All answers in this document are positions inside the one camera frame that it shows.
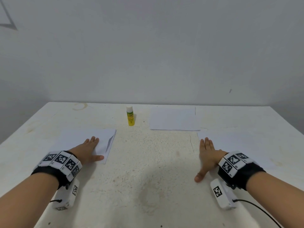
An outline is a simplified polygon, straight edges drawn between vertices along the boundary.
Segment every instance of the hand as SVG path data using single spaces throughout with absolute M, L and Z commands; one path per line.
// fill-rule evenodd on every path
M 102 155 L 92 155 L 93 149 L 99 142 L 99 138 L 95 138 L 94 136 L 91 140 L 86 139 L 84 143 L 69 149 L 70 152 L 75 154 L 78 160 L 82 165 L 87 164 L 89 162 L 101 161 L 104 159 Z
M 200 159 L 203 162 L 203 167 L 200 172 L 196 175 L 194 180 L 200 182 L 203 180 L 208 171 L 213 170 L 221 161 L 221 159 L 227 154 L 227 152 L 220 150 L 215 150 L 214 145 L 211 140 L 205 138 L 200 142 Z

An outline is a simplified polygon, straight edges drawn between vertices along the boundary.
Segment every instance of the white table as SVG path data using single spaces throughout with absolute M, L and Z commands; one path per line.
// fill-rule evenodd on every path
M 276 227 L 252 205 L 221 210 L 211 176 L 200 184 L 193 180 L 200 169 L 196 132 L 149 130 L 151 107 L 133 105 L 136 122 L 130 127 L 123 104 L 47 103 L 0 145 L 0 195 L 29 176 L 62 129 L 116 128 L 106 165 L 79 173 L 74 207 L 48 206 L 36 227 Z M 196 115 L 202 131 L 255 132 L 277 165 L 269 172 L 304 190 L 304 136 L 270 107 L 196 106 Z M 254 202 L 243 190 L 235 194 Z

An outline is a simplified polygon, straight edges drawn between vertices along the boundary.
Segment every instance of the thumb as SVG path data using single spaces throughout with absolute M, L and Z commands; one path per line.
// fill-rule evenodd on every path
M 203 166 L 201 170 L 197 173 L 196 177 L 194 178 L 195 182 L 201 182 L 207 173 L 208 171 L 205 170 Z
M 104 159 L 104 156 L 102 156 L 102 155 L 92 155 L 91 162 L 97 162 L 97 161 L 101 161 L 103 159 Z

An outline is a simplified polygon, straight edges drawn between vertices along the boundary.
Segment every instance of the white wall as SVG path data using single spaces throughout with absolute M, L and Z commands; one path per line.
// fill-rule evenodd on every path
M 272 105 L 304 131 L 304 0 L 3 2 L 18 29 L 0 28 L 0 103 L 12 110 Z

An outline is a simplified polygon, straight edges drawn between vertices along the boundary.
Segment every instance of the yellow glue stick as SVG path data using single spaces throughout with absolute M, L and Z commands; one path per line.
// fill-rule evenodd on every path
M 129 126 L 134 126 L 134 115 L 133 115 L 133 107 L 127 107 L 127 116 L 128 116 L 128 123 Z

